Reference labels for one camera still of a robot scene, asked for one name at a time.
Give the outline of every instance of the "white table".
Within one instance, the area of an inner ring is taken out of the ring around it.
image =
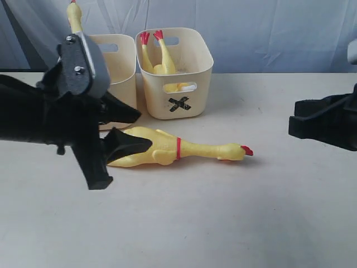
[[[41,74],[13,73],[34,84]],[[355,267],[357,154],[288,135],[294,102],[350,93],[356,74],[215,74],[196,118],[135,124],[238,142],[226,164],[109,168],[88,191],[70,150],[0,142],[0,267]]]

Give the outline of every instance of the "black tape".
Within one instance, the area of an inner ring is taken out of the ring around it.
[[[178,108],[182,108],[185,110],[191,109],[191,106],[185,103],[185,101],[189,100],[188,97],[182,97],[180,100],[175,100],[173,98],[170,98],[168,101],[173,103],[174,106],[171,107],[170,112],[176,111]]]

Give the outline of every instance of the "basket handle hole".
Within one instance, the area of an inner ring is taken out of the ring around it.
[[[117,44],[98,44],[102,53],[118,52],[119,46]]]
[[[180,42],[180,39],[178,37],[164,37],[163,41],[165,42],[166,46],[177,46]],[[154,44],[155,46],[160,46],[158,41],[154,39]]]
[[[197,84],[195,82],[170,83],[163,85],[162,89],[167,94],[193,92],[197,89]]]

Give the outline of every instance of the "bolt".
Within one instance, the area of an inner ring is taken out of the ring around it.
[[[69,42],[69,43],[74,43],[74,42],[75,42],[75,39],[74,39],[73,36],[70,36],[70,35],[69,35],[69,36],[66,37],[66,41]]]
[[[81,66],[76,66],[74,68],[74,71],[77,73],[77,74],[82,74],[84,72],[84,68],[81,67]]]

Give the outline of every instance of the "yellow rubber chicken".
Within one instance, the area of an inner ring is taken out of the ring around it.
[[[175,67],[175,64],[173,63],[170,53],[168,52],[168,49],[165,45],[165,42],[163,40],[163,33],[162,30],[156,31],[154,34],[154,37],[158,41],[160,48],[161,48],[161,55],[162,55],[162,60],[161,64],[155,65],[154,67],[152,66],[147,50],[147,43],[150,37],[150,34],[148,32],[142,32],[140,34],[140,41],[141,41],[141,47],[142,47],[142,54],[143,54],[143,70],[147,71],[148,73],[152,74],[161,74],[161,75],[169,75],[169,74],[176,74],[177,70]],[[187,87],[189,84],[187,83],[179,83],[179,84],[167,84],[164,86],[165,92],[179,92],[182,90],[182,87]]]
[[[76,4],[76,0],[72,0],[67,7],[67,16],[68,22],[71,26],[72,34],[76,32],[83,32],[81,19],[82,19],[82,10]]]
[[[124,130],[126,134],[147,138],[152,146],[146,152],[130,155],[113,161],[109,166],[130,168],[142,164],[169,165],[175,160],[187,156],[202,156],[218,160],[243,160],[245,155],[252,156],[253,151],[247,146],[237,143],[226,145],[202,145],[184,141],[162,130],[152,130],[146,127],[133,127]]]

